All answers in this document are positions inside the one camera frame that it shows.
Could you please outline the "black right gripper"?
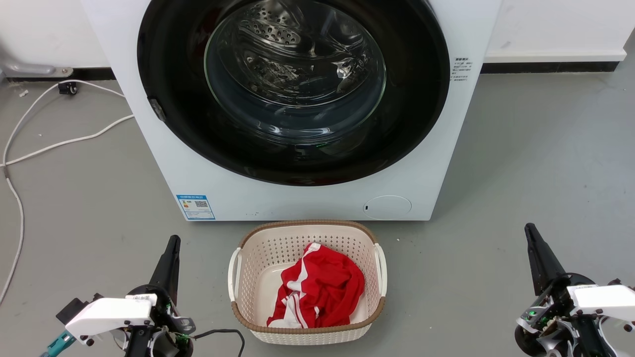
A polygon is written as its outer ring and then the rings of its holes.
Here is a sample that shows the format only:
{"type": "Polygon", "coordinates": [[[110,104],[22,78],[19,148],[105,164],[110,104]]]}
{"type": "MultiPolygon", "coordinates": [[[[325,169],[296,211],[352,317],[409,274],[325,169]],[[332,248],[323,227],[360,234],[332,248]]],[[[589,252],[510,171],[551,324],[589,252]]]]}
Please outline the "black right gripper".
{"type": "Polygon", "coordinates": [[[634,332],[634,288],[600,286],[567,273],[534,223],[524,226],[537,300],[517,319],[515,343],[530,357],[621,357],[604,332],[610,319],[634,332]]]}

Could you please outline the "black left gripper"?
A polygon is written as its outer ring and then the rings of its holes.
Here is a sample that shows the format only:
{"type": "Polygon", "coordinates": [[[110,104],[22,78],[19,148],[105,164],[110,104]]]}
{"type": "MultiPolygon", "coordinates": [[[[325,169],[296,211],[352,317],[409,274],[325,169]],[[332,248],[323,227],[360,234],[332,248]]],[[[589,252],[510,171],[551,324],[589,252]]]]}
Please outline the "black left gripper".
{"type": "Polygon", "coordinates": [[[140,295],[156,295],[156,303],[150,308],[149,317],[141,322],[126,323],[124,331],[126,357],[190,357],[193,342],[189,334],[195,330],[190,318],[179,314],[179,269],[181,266],[181,238],[170,236],[165,251],[159,258],[150,278],[150,285],[143,285],[129,292],[140,295]]]}

